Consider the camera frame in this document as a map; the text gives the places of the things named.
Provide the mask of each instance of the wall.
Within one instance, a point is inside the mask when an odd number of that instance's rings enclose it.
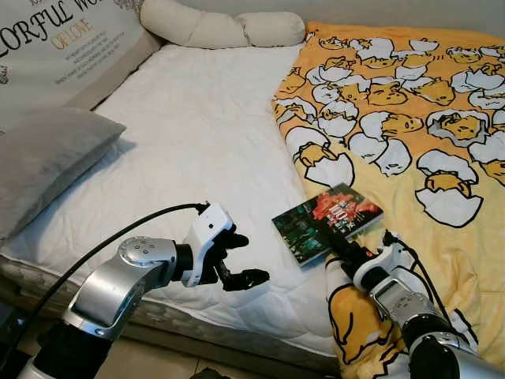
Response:
[[[505,37],[505,0],[179,0],[212,12],[285,10],[331,24],[461,28]]]

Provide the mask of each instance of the bedsheet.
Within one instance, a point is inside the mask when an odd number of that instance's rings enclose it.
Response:
[[[299,48],[162,48],[96,109],[128,128],[113,150],[2,255],[62,273],[98,242],[150,212],[218,201],[250,239],[249,246],[230,252],[229,268],[262,268],[271,280],[235,293],[220,284],[171,283],[145,298],[215,325],[333,355],[324,268],[302,272],[271,222],[305,199],[269,103]],[[192,211],[170,214],[129,235],[181,241],[194,217]],[[81,282],[118,243],[91,259],[72,281]]]
[[[436,291],[470,346],[505,367],[505,40],[316,22],[307,40],[272,106],[308,196],[344,182],[378,204],[383,222],[359,243],[399,233],[417,254],[395,254],[393,275]],[[338,256],[326,266],[344,377],[410,377],[398,330]]]

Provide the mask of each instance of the white mattress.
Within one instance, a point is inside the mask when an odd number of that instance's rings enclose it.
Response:
[[[230,252],[229,268],[262,268],[271,280],[241,292],[224,292],[219,283],[171,283],[146,297],[212,324],[332,356],[324,267],[300,270],[271,222],[305,199],[270,106],[300,47],[165,46],[96,110],[128,127],[120,141],[2,254],[62,273],[150,212],[218,201],[250,239],[249,246]],[[181,241],[195,215],[173,213],[129,235]],[[91,259],[73,281],[81,283],[118,243]]]

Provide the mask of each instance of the book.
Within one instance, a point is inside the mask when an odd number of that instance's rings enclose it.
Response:
[[[339,184],[272,219],[300,266],[331,251],[327,236],[347,239],[380,220],[383,210],[345,184]]]

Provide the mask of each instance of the cartoon print blanket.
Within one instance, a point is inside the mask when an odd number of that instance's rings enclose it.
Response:
[[[272,106],[308,197],[344,182],[377,203],[383,222],[359,243],[397,232],[417,255],[398,252],[394,275],[436,291],[472,348],[503,368],[505,40],[312,22]],[[409,377],[398,331],[338,257],[326,270],[342,375]]]

